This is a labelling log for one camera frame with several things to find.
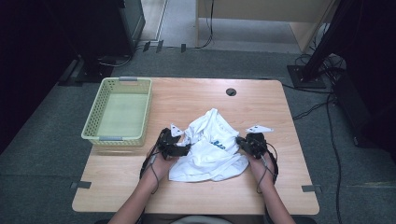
person's right hand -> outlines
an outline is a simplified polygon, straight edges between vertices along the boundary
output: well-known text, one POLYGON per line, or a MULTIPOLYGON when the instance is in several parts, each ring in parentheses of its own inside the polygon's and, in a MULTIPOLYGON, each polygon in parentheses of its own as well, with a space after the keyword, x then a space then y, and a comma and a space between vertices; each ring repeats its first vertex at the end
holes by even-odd
POLYGON ((266 168, 265 168, 264 164, 262 163, 262 159, 257 160, 253 156, 250 156, 250 155, 247 155, 247 158, 250 163, 251 173, 253 173, 253 176, 256 179, 257 183, 260 182, 260 180, 262 179, 262 175, 264 175, 264 173, 265 173, 265 176, 262 179, 262 182, 260 184, 274 184, 273 176, 272 176, 272 174, 274 173, 274 165, 271 161, 270 155, 267 152, 264 154, 264 158, 265 158, 265 161, 267 162, 268 169, 271 172, 270 171, 265 172, 266 168))

floor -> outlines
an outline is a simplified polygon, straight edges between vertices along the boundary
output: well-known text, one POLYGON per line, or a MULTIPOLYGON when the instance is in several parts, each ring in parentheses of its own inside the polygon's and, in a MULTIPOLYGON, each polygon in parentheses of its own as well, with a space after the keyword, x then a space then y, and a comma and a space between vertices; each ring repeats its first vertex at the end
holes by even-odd
MULTIPOLYGON (((143 0, 143 8, 155 7, 156 10, 146 9, 146 21, 159 22, 159 26, 146 26, 142 41, 163 40, 166 47, 180 47, 186 44, 187 48, 195 48, 195 1, 143 0), (149 38, 146 33, 150 29, 159 27, 157 38, 149 38)), ((210 36, 208 24, 210 20, 199 20, 199 47, 203 46, 210 36)), ((287 22, 283 21, 241 21, 213 19, 213 38, 205 49, 265 51, 278 53, 302 53, 287 22)))

black cable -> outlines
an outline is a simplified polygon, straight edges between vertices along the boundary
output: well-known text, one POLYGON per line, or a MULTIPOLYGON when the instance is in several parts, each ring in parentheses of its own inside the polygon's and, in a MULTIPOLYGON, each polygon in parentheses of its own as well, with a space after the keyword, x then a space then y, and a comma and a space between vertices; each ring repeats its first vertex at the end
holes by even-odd
POLYGON ((112 63, 99 63, 99 64, 105 65, 105 66, 111 66, 111 67, 121 67, 121 66, 127 64, 129 61, 131 61, 131 59, 132 59, 132 55, 130 55, 130 56, 128 57, 128 60, 126 60, 126 61, 123 62, 123 63, 116 63, 116 64, 112 64, 112 63))
POLYGON ((157 189, 160 187, 160 180, 158 179, 158 176, 155 173, 154 168, 152 167, 152 164, 150 165, 150 167, 151 167, 152 173, 154 173, 154 175, 155 175, 155 179, 157 180, 157 188, 155 188, 155 190, 151 192, 151 194, 155 194, 155 192, 157 192, 157 189))
POLYGON ((312 106, 309 110, 307 110, 307 111, 305 111, 305 112, 303 112, 303 113, 301 113, 301 114, 299 114, 299 115, 296 115, 296 116, 294 116, 294 117, 292 117, 292 118, 293 118, 293 120, 302 119, 303 117, 308 116, 312 111, 314 111, 314 110, 316 110, 316 109, 318 109, 318 108, 320 108, 320 107, 326 105, 327 103, 328 103, 328 102, 326 101, 325 103, 321 103, 321 104, 314 105, 314 106, 312 106))
MULTIPOLYGON (((327 97, 327 102, 330 102, 330 96, 327 97)), ((337 147, 335 146, 334 143, 334 133, 332 131, 332 118, 330 117, 330 110, 329 110, 329 104, 326 105, 326 110, 327 110, 327 117, 329 119, 329 125, 330 125, 330 134, 331 134, 331 139, 332 139, 332 149, 334 150, 335 158, 337 159, 337 168, 338 168, 338 178, 337 178, 337 190, 335 192, 335 210, 337 212, 337 218, 338 222, 342 224, 342 219, 341 219, 341 214, 340 214, 340 187, 341 187, 341 161, 340 161, 340 156, 338 155, 338 150, 337 147)))
POLYGON ((264 174, 262 175, 262 178, 260 178, 259 183, 257 184, 257 187, 256 187, 256 192, 257 192, 258 194, 262 194, 262 191, 260 190, 260 183, 261 183, 262 180, 264 179, 264 176, 265 176, 265 174, 267 174, 267 170, 268 170, 268 168, 267 168, 266 166, 264 166, 264 167, 265 167, 264 174))
POLYGON ((212 6, 211 6, 211 9, 210 9, 210 25, 208 24, 207 17, 206 17, 206 24, 207 24, 207 27, 210 30, 210 36, 209 36, 209 38, 207 39, 206 43, 203 46, 197 47, 195 49, 203 49, 203 48, 207 47, 210 44, 210 42, 212 42, 212 39, 213 39, 213 7, 214 7, 214 5, 215 5, 215 0, 212 0, 212 6))

black equipment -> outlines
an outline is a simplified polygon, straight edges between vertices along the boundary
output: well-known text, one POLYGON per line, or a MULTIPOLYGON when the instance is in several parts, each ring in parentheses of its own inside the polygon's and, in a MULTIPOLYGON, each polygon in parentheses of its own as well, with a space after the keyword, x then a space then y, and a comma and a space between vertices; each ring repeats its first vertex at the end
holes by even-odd
POLYGON ((180 136, 173 137, 171 130, 168 128, 164 128, 161 131, 156 147, 161 152, 164 159, 168 160, 172 157, 187 156, 190 151, 191 144, 180 147, 177 145, 179 139, 180 136))
POLYGON ((248 133, 246 139, 238 136, 236 137, 236 144, 257 160, 261 159, 264 153, 268 151, 267 142, 262 133, 248 133))

cable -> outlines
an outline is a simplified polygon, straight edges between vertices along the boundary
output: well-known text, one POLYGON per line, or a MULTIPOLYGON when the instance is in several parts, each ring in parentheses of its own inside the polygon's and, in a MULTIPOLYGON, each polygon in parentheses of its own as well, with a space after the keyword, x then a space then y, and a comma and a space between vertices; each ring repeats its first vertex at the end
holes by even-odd
POLYGON ((209 25, 209 22, 207 21, 207 17, 206 17, 206 24, 207 24, 207 27, 210 30, 210 36, 209 36, 209 38, 207 39, 206 43, 203 46, 197 47, 195 49, 203 49, 203 48, 207 47, 210 44, 210 42, 212 42, 212 40, 213 40, 213 6, 214 5, 215 5, 215 0, 212 0, 212 7, 210 9, 210 25, 209 25))
MULTIPOLYGON (((327 97, 327 102, 330 102, 330 96, 327 97)), ((330 125, 330 135, 332 139, 332 149, 334 150, 335 158, 337 159, 337 168, 338 168, 338 179, 337 179, 337 190, 335 192, 335 210, 337 212, 337 218, 338 222, 342 224, 342 219, 341 219, 341 214, 340 214, 340 187, 341 187, 341 161, 340 161, 340 156, 338 155, 338 150, 337 147, 335 146, 334 143, 334 133, 332 131, 332 118, 330 117, 330 110, 329 110, 329 104, 326 105, 326 110, 327 110, 327 117, 329 119, 329 125, 330 125)))
POLYGON ((321 104, 314 105, 314 106, 312 106, 309 110, 307 110, 307 111, 305 111, 305 112, 303 112, 303 113, 301 113, 301 114, 299 114, 299 115, 296 115, 296 116, 294 116, 294 117, 292 117, 292 118, 293 118, 293 120, 302 119, 303 117, 308 116, 312 111, 314 111, 314 110, 316 110, 316 109, 318 109, 318 108, 320 108, 320 107, 322 107, 322 106, 324 106, 324 105, 326 105, 326 104, 328 104, 328 103, 329 103, 329 102, 326 101, 325 103, 321 103, 321 104))
POLYGON ((121 66, 127 64, 129 61, 131 61, 131 59, 132 59, 132 55, 130 55, 128 60, 126 60, 124 63, 119 63, 119 64, 99 63, 99 64, 105 65, 105 66, 111 66, 111 67, 121 67, 121 66))

